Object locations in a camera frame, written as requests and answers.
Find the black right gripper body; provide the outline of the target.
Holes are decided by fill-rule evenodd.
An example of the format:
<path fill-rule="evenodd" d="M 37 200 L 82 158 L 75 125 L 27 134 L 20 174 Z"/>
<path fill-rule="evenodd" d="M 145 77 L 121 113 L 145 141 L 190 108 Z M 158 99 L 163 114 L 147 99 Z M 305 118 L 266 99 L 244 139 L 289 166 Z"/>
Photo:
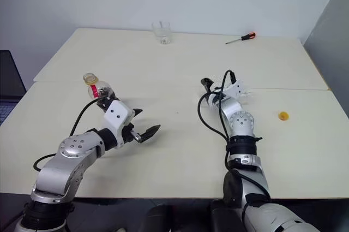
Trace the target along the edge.
<path fill-rule="evenodd" d="M 213 84 L 213 81 L 210 78 L 203 78 L 201 79 L 201 85 L 204 87 L 205 91 L 211 92 L 211 86 Z"/>

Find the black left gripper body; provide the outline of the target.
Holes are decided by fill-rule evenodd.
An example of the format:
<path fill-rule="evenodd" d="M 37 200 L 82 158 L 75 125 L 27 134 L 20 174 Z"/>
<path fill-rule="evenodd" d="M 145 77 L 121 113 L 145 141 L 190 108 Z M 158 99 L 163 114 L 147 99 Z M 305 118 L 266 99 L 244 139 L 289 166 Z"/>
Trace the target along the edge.
<path fill-rule="evenodd" d="M 138 143 L 143 142 L 142 136 L 136 131 L 134 131 L 134 125 L 132 123 L 129 123 L 127 126 L 123 127 L 122 138 L 125 144 L 134 140 Z"/>

